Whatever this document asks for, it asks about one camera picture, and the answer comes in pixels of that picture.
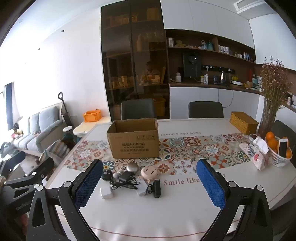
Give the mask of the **black round cable hub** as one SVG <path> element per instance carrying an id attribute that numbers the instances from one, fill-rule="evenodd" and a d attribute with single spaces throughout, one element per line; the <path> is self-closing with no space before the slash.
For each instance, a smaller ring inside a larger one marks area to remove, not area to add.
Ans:
<path id="1" fill-rule="evenodd" d="M 104 169 L 101 178 L 104 181 L 111 181 L 113 178 L 113 173 L 111 170 L 109 169 Z"/>

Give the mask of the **black power adapter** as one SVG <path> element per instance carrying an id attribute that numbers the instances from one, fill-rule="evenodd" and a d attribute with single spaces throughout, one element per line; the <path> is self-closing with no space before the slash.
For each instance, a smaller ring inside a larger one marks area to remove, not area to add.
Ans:
<path id="1" fill-rule="evenodd" d="M 132 172 L 129 172 L 129 171 L 125 171 L 123 172 L 120 176 L 119 176 L 119 181 L 120 182 L 125 182 L 126 180 L 128 180 L 128 178 L 130 176 L 133 176 L 133 173 Z"/>

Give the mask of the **white fruit basket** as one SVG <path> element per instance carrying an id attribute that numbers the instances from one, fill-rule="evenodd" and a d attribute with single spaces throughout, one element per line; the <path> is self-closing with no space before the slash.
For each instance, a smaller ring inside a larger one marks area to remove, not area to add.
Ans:
<path id="1" fill-rule="evenodd" d="M 267 156 L 269 157 L 270 162 L 274 166 L 276 166 L 278 168 L 282 168 L 285 165 L 287 165 L 288 162 L 290 162 L 290 160 L 293 157 L 293 153 L 292 153 L 291 148 L 288 145 L 288 139 L 286 139 L 286 138 L 283 139 L 284 142 L 287 141 L 287 152 L 286 152 L 286 155 L 284 157 L 278 154 L 279 153 L 279 150 L 280 150 L 280 144 L 282 143 L 281 138 L 274 137 L 274 138 L 271 138 L 270 140 L 267 140 L 265 138 L 264 140 L 266 141 L 267 147 L 268 147 Z M 272 147 L 275 147 L 275 141 L 273 141 L 273 140 L 276 140 L 277 141 L 277 148 L 276 148 L 277 149 L 277 152 L 275 151 L 275 149 L 272 149 L 269 146 L 269 142 L 271 141 L 273 143 Z"/>

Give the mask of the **black bike light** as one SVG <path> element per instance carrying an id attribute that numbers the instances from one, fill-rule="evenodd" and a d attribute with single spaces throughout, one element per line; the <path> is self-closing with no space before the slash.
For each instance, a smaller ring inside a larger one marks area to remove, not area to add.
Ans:
<path id="1" fill-rule="evenodd" d="M 147 186 L 146 192 L 148 194 L 153 194 L 154 198 L 161 197 L 161 182 L 159 179 L 153 181 L 153 184 Z"/>

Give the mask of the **woven bamboo box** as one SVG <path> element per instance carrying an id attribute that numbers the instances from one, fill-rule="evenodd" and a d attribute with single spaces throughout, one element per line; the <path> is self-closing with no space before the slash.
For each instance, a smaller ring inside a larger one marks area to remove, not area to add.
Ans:
<path id="1" fill-rule="evenodd" d="M 258 122 L 251 116 L 241 111 L 232 111 L 230 114 L 230 123 L 234 125 L 244 135 L 255 134 Z"/>

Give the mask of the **white smartphone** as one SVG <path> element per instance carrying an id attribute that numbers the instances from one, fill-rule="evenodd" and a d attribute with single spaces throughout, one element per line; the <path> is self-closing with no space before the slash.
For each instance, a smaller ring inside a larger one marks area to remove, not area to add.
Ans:
<path id="1" fill-rule="evenodd" d="M 288 150 L 288 139 L 287 138 L 280 138 L 278 141 L 278 154 L 285 158 L 287 155 Z"/>

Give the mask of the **striped cushioned chair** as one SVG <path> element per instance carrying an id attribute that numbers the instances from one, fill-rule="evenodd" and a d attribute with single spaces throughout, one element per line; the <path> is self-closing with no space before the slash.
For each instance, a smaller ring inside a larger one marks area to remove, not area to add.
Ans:
<path id="1" fill-rule="evenodd" d="M 52 158 L 54 161 L 54 166 L 58 167 L 62 163 L 63 159 L 69 154 L 69 152 L 70 148 L 61 140 L 57 140 L 43 151 L 39 161 L 43 162 L 48 158 Z"/>

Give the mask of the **white square charger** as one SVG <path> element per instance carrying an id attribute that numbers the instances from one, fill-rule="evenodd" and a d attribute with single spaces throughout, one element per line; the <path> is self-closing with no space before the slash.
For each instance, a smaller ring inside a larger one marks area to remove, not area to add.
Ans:
<path id="1" fill-rule="evenodd" d="M 102 199 L 111 199 L 114 197 L 114 194 L 110 186 L 100 187 L 100 196 Z"/>

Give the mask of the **floral tissue pouch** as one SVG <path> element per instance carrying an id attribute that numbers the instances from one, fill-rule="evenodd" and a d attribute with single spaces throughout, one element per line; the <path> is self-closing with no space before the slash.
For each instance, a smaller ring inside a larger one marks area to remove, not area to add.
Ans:
<path id="1" fill-rule="evenodd" d="M 263 170 L 269 164 L 268 145 L 262 138 L 257 137 L 253 142 L 239 145 L 258 170 Z"/>

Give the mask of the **silver egg-shaped device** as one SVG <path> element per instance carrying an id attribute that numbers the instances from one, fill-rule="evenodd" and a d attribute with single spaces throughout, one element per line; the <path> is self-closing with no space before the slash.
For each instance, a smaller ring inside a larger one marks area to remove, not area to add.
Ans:
<path id="1" fill-rule="evenodd" d="M 135 162 L 129 162 L 126 166 L 126 170 L 128 172 L 132 172 L 132 173 L 136 174 L 139 170 L 139 166 Z"/>

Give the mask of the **pink round doll toy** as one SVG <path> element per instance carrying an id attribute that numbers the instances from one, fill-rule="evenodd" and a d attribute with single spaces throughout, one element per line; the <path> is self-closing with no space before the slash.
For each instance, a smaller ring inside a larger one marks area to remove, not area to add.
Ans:
<path id="1" fill-rule="evenodd" d="M 141 170 L 141 176 L 147 184 L 151 184 L 158 177 L 158 170 L 154 166 L 145 166 Z"/>

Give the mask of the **dried flower bouquet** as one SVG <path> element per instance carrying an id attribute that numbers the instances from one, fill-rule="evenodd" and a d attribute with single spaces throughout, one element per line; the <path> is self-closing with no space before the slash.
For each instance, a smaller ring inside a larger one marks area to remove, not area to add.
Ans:
<path id="1" fill-rule="evenodd" d="M 258 135 L 266 137 L 275 121 L 276 113 L 283 103 L 287 102 L 287 94 L 292 89 L 288 79 L 288 69 L 279 59 L 265 59 L 261 68 L 263 112 L 258 128 Z"/>

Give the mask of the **white robot figurine keychain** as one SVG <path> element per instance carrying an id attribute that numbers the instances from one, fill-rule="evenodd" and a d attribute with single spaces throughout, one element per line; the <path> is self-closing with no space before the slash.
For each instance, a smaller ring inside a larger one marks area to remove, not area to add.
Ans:
<path id="1" fill-rule="evenodd" d="M 121 180 L 122 179 L 122 175 L 123 175 L 123 172 L 115 172 L 115 173 L 113 173 L 113 178 L 115 180 Z"/>

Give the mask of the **black vacuum cleaner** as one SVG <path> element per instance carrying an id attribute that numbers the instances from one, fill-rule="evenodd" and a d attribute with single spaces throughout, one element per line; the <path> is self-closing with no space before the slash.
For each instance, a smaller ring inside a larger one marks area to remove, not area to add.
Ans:
<path id="1" fill-rule="evenodd" d="M 69 116 L 69 112 L 67 111 L 66 104 L 64 102 L 63 92 L 61 92 L 61 91 L 59 92 L 58 99 L 61 100 L 62 104 L 63 104 L 63 108 L 64 108 L 63 117 L 64 117 L 66 125 L 73 126 L 73 123 L 72 123 L 71 118 Z"/>

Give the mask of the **orange plastic crate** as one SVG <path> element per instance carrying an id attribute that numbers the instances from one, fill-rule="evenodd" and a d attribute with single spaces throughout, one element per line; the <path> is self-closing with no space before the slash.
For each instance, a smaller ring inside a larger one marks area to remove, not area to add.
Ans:
<path id="1" fill-rule="evenodd" d="M 90 110 L 83 114 L 84 121 L 88 122 L 97 122 L 101 119 L 101 111 L 100 109 Z"/>

